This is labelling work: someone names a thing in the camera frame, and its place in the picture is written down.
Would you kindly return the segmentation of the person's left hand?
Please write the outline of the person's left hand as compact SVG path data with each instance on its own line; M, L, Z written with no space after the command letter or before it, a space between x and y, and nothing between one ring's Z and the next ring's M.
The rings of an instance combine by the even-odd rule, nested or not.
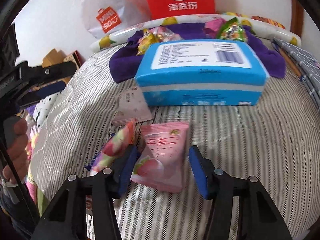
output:
M14 125L14 132L17 135L17 138L7 150L20 181L28 174L29 167L28 155L25 150L29 142L26 134L27 128L27 122L24 118L16 122Z

